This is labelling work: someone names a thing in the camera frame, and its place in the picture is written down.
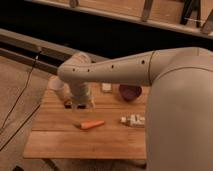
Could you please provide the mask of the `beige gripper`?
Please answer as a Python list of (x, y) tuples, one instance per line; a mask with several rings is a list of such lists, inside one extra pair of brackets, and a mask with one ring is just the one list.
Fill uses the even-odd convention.
[(74, 83), (69, 85), (71, 101), (64, 102), (66, 109), (86, 109), (95, 106), (92, 90), (87, 83)]

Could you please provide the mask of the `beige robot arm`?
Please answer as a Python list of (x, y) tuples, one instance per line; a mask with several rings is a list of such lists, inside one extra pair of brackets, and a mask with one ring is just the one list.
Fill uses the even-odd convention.
[(213, 52), (154, 50), (97, 63), (73, 56), (61, 80), (150, 88), (145, 111), (148, 171), (213, 171)]

